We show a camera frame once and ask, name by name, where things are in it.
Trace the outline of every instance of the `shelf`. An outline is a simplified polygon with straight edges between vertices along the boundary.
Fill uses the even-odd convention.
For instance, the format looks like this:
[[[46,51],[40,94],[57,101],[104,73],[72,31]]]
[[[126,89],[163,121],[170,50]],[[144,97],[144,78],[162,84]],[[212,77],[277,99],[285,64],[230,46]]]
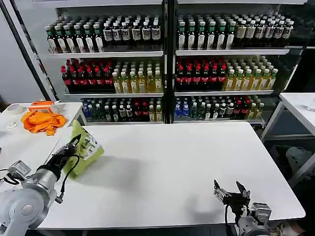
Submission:
[[[175,92],[175,96],[183,97],[183,96],[267,95],[267,94],[272,94],[272,92],[273,90]]]
[[[207,55],[285,55],[290,49],[176,50],[177,56]]]
[[[304,4],[307,0],[178,0],[178,4],[247,3],[247,4]]]
[[[248,122],[249,124],[265,125],[265,121],[262,119],[210,119],[210,120],[175,120],[174,124],[184,124],[184,123],[209,123],[209,122]]]
[[[155,122],[88,122],[88,125],[131,125],[131,124],[164,124],[163,121]]]
[[[137,58],[137,57],[162,57],[163,51],[147,52],[105,52],[105,53],[56,53],[49,54],[53,58]]]
[[[88,97],[97,98],[115,98],[115,97],[162,97],[162,92],[155,93],[81,93],[81,94],[65,94],[67,99],[82,99]]]
[[[36,7],[61,8],[81,6],[117,6],[117,5],[153,5],[161,4],[161,0],[33,0]]]

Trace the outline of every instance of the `green snack bag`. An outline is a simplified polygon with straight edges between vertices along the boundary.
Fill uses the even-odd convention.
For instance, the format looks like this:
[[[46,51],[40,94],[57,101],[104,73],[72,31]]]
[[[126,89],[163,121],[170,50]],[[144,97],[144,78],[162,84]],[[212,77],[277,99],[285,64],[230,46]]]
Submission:
[[[104,149],[100,144],[97,143],[95,138],[80,125],[77,120],[73,121],[72,125],[73,130],[70,139],[72,140],[74,137],[81,134],[76,151],[76,154],[80,157],[80,161],[69,175],[72,178],[76,178],[104,153]],[[65,173],[68,173],[68,171],[75,165],[76,162],[77,157],[71,157],[63,168]]]

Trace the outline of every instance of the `orange cloth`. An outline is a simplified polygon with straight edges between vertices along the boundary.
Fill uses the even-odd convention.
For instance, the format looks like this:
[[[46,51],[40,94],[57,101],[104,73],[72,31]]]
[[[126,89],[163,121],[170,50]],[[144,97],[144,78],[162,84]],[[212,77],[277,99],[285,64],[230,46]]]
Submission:
[[[23,115],[21,122],[31,133],[45,131],[47,135],[54,135],[56,128],[63,127],[66,119],[59,114],[27,112]]]

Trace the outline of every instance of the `bottle label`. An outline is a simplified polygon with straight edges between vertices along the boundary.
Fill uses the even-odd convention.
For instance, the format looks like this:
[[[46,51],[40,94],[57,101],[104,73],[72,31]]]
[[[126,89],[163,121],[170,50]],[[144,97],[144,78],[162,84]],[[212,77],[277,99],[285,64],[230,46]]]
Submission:
[[[157,114],[157,120],[158,120],[158,121],[162,121],[162,114],[161,114],[161,113],[158,113],[158,114]]]
[[[150,114],[150,121],[151,121],[151,122],[154,121],[154,114]]]
[[[215,40],[215,36],[213,34],[210,34],[208,37],[208,42],[207,42],[207,50],[212,49],[213,41]]]
[[[119,83],[114,83],[114,87],[115,87],[115,91],[116,91],[116,93],[121,93]]]
[[[156,87],[157,87],[157,89],[161,88],[161,81],[156,81]]]
[[[50,39],[48,39],[48,43],[50,45],[52,53],[58,53],[58,50],[57,50],[57,47],[56,47],[54,40],[50,38]]]
[[[82,38],[77,38],[76,40],[77,40],[77,43],[78,43],[80,52],[81,52],[81,53],[84,53],[85,50],[84,50],[84,44],[83,44]]]
[[[153,40],[160,40],[161,39],[161,29],[160,29],[160,27],[152,29],[152,39]]]
[[[137,92],[137,84],[136,82],[131,82],[131,90],[133,93]]]
[[[113,34],[112,34],[112,30],[111,29],[104,29],[103,33],[104,33],[104,36],[105,36],[105,40],[107,42],[113,40]]]
[[[122,86],[123,86],[123,93],[128,93],[128,85],[126,82],[122,82]]]
[[[83,80],[81,80],[80,84],[81,85],[88,85],[89,81],[87,79],[83,79]]]
[[[107,115],[105,115],[106,116],[106,119],[107,119],[107,122],[111,122],[111,117],[110,117],[110,115],[109,114],[107,114]]]
[[[217,81],[217,77],[211,76],[209,80],[210,80],[210,82],[215,82],[215,81]]]
[[[210,119],[210,113],[208,112],[208,113],[206,113],[206,118],[205,118],[206,120],[208,120],[208,119]]]
[[[188,50],[193,49],[194,41],[195,41],[195,35],[189,35],[189,37],[188,37]]]
[[[282,38],[285,38],[285,39],[290,38],[291,31],[292,31],[291,27],[285,27],[283,30]]]
[[[242,90],[247,90],[249,82],[250,82],[250,80],[244,80]]]
[[[269,84],[268,84],[267,88],[268,88],[268,89],[272,89],[272,87],[273,87],[275,81],[276,81],[276,79],[271,79],[271,80],[269,81]]]
[[[103,52],[104,51],[104,46],[103,46],[103,41],[100,37],[96,37],[96,43],[97,43],[97,47],[98,47],[98,50],[100,52]]]
[[[255,38],[262,38],[264,27],[256,27]]]
[[[234,90],[236,90],[236,91],[240,90],[241,82],[242,82],[242,80],[237,80],[236,81]]]
[[[201,77],[201,81],[204,83],[208,82],[208,79],[209,79],[209,77]]]
[[[216,119],[217,117],[218,117],[218,112],[214,112],[212,118],[213,118],[213,119]]]
[[[236,31],[237,38],[244,38],[246,32],[246,27],[238,27]]]
[[[220,34],[218,36],[218,43],[217,43],[217,50],[222,49],[223,42],[224,42],[224,34]]]
[[[96,85],[96,80],[95,79],[89,80],[89,84],[90,85]]]
[[[202,50],[203,49],[203,42],[205,40],[205,36],[203,34],[199,35],[198,37],[198,50]]]
[[[131,39],[129,29],[122,29],[121,32],[122,32],[123,41],[128,41]]]
[[[118,115],[117,114],[113,114],[113,117],[114,117],[115,122],[117,122],[118,121]]]
[[[143,40],[150,40],[151,39],[151,29],[150,28],[148,28],[148,29],[142,28],[142,37],[143,37]]]
[[[75,46],[74,46],[72,38],[67,38],[67,43],[69,45],[70,51],[72,53],[75,53]]]
[[[87,42],[90,53],[93,53],[94,52],[94,46],[93,46],[92,39],[90,37],[87,37],[85,40]]]
[[[254,112],[250,112],[250,113],[248,114],[247,119],[252,119],[253,116],[254,116]]]
[[[143,82],[139,82],[139,90],[141,93],[144,93],[144,83]]]
[[[224,82],[225,81],[225,77],[218,77],[218,81],[219,82]]]
[[[232,44],[233,44],[233,39],[234,39],[234,35],[233,35],[233,34],[230,34],[230,35],[227,37],[225,49],[231,49]]]
[[[253,38],[254,33],[255,33],[255,28],[253,27],[247,27],[246,33],[245,33],[245,38]]]
[[[184,50],[185,35],[179,35],[178,37],[178,50]]]
[[[185,82],[190,83],[191,82],[191,77],[185,77]]]
[[[232,83],[233,83],[233,80],[229,80],[229,81],[227,81],[227,83],[226,83],[226,91],[231,90]]]
[[[256,89],[256,87],[257,87],[257,85],[258,85],[258,81],[259,81],[259,80],[254,80],[254,81],[252,82],[251,90],[255,90],[255,89]]]
[[[140,29],[132,29],[132,38],[135,41],[141,40],[141,32]]]
[[[65,46],[64,40],[62,38],[59,38],[58,42],[63,53],[67,53],[67,47]]]
[[[284,27],[276,27],[274,38],[281,38],[283,31],[284,31]]]
[[[193,81],[194,81],[195,83],[199,83],[199,82],[200,82],[200,77],[194,77],[194,78],[193,78]]]
[[[120,41],[122,39],[120,29],[113,29],[113,38],[115,41]]]

